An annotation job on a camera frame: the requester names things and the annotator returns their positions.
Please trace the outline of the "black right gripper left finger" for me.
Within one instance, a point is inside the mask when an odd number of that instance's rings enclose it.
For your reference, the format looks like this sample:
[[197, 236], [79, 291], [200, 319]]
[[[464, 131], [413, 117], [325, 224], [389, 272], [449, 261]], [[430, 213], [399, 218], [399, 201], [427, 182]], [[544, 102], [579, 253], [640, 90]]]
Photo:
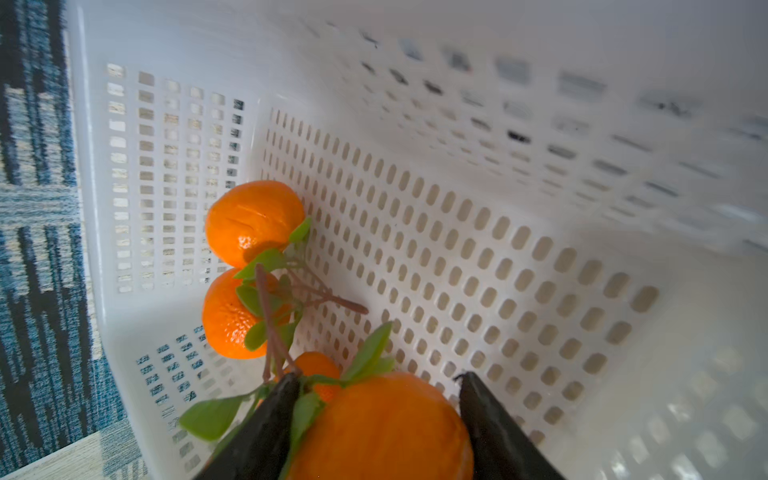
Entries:
[[299, 393], [299, 377], [287, 374], [195, 479], [279, 479]]

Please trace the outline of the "orange container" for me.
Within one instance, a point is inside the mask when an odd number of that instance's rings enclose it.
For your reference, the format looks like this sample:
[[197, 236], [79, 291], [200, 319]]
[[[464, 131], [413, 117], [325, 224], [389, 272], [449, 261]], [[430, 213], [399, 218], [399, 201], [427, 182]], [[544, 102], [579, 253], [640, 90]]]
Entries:
[[[321, 375], [338, 380], [341, 375], [334, 361], [322, 352], [304, 352], [295, 358], [295, 363], [306, 376]], [[313, 391], [325, 403], [331, 402], [340, 390], [341, 387], [336, 384], [320, 383], [313, 386]]]
[[303, 435], [289, 479], [471, 479], [461, 417], [422, 379], [393, 372], [341, 390]]

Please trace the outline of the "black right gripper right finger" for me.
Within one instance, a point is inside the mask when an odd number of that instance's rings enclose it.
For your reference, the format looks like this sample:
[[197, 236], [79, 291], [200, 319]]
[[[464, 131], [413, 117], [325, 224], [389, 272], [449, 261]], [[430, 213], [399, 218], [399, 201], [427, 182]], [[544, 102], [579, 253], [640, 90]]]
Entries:
[[455, 380], [476, 479], [563, 480], [477, 374], [467, 371]]

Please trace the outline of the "white plastic perforated basket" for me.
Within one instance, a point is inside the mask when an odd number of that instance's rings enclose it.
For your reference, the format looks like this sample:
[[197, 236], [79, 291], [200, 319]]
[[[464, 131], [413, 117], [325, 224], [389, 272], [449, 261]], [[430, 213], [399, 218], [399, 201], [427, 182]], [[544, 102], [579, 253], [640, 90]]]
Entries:
[[275, 179], [310, 274], [293, 349], [480, 376], [569, 479], [767, 475], [763, 1], [71, 1], [98, 327], [149, 474], [261, 360], [201, 328], [204, 233]]

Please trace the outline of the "orange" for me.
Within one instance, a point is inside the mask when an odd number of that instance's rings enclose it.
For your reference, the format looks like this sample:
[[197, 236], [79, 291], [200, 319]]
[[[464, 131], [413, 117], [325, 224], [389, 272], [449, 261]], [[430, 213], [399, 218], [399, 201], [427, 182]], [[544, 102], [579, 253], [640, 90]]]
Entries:
[[288, 185], [257, 180], [232, 188], [213, 203], [205, 235], [220, 260], [241, 269], [266, 249], [284, 249], [305, 217], [301, 199]]
[[235, 360], [263, 357], [267, 343], [250, 351], [245, 346], [248, 331], [262, 319], [254, 316], [240, 302], [236, 288], [242, 283], [231, 268], [218, 276], [209, 286], [203, 301], [202, 326], [211, 348], [219, 355]]

